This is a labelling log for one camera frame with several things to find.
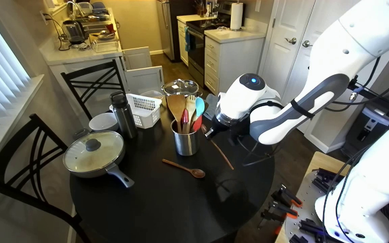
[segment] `spatula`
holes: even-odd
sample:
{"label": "spatula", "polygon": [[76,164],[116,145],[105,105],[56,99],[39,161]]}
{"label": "spatula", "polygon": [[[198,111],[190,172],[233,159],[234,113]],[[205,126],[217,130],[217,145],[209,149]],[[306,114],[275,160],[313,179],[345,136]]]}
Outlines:
{"label": "spatula", "polygon": [[187,126],[187,132],[186,132],[186,133],[188,133],[191,123],[193,123],[193,117],[195,114],[195,98],[194,96],[186,96],[184,98],[184,109],[188,113],[188,126]]}
{"label": "spatula", "polygon": [[195,98],[195,113],[194,113],[194,118],[193,122],[199,118],[205,111],[205,102],[201,98]]}
{"label": "spatula", "polygon": [[188,111],[183,110],[182,118],[180,118],[180,133],[188,134],[188,132],[190,132],[190,117],[188,117]]}
{"label": "spatula", "polygon": [[184,98],[180,95],[167,96],[167,107],[176,122],[176,133],[180,133],[180,117],[184,110]]}
{"label": "spatula", "polygon": [[195,121],[193,121],[191,133],[195,133],[202,126],[202,117],[198,117]]}

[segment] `cup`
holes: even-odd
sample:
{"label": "cup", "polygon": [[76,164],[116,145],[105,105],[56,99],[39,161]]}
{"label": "cup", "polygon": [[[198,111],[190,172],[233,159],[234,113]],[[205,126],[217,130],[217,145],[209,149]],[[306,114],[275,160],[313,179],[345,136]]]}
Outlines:
{"label": "cup", "polygon": [[190,156],[195,155],[195,150],[197,150],[195,133],[197,132],[193,132],[190,134],[179,134],[179,133],[176,133],[175,121],[172,121],[170,123],[170,129],[171,129],[172,138],[175,142],[176,153],[182,157],[190,157]]}

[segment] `pan lid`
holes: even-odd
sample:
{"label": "pan lid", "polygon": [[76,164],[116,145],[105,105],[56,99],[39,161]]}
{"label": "pan lid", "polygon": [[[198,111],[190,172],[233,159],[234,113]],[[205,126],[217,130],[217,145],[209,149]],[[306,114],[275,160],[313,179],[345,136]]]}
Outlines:
{"label": "pan lid", "polygon": [[61,160],[68,172],[89,173],[105,169],[122,156],[122,137],[114,132],[105,132],[74,141]]}

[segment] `black round table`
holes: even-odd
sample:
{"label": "black round table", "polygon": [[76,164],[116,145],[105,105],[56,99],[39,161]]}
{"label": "black round table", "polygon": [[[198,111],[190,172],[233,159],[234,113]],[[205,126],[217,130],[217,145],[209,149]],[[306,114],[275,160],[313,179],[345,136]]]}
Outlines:
{"label": "black round table", "polygon": [[[168,122],[163,111],[152,129],[137,130],[136,140],[128,141],[118,168],[134,182],[132,188],[111,176],[71,176],[71,199],[82,223],[105,242],[214,242],[234,234],[265,200],[274,160],[249,153],[253,142],[248,137],[237,137],[237,144],[230,132],[211,137],[234,168],[230,171],[201,132],[197,153],[176,156]],[[206,177],[193,179],[161,159],[199,168]]]}

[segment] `wooden spoon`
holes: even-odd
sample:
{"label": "wooden spoon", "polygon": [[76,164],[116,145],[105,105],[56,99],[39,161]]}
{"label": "wooden spoon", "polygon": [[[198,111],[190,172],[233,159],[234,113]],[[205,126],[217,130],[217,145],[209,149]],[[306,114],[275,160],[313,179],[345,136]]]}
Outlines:
{"label": "wooden spoon", "polygon": [[176,133],[180,133],[180,118],[184,110],[184,98],[180,95],[167,96],[167,107],[176,123]]}
{"label": "wooden spoon", "polygon": [[168,161],[168,160],[161,160],[161,163],[167,164],[167,165],[171,165],[174,168],[178,168],[180,171],[184,171],[184,172],[190,173],[194,179],[203,179],[205,177],[205,172],[201,171],[201,169],[187,169],[187,168],[184,168],[182,165],[178,165],[178,164],[175,164],[172,161]]}

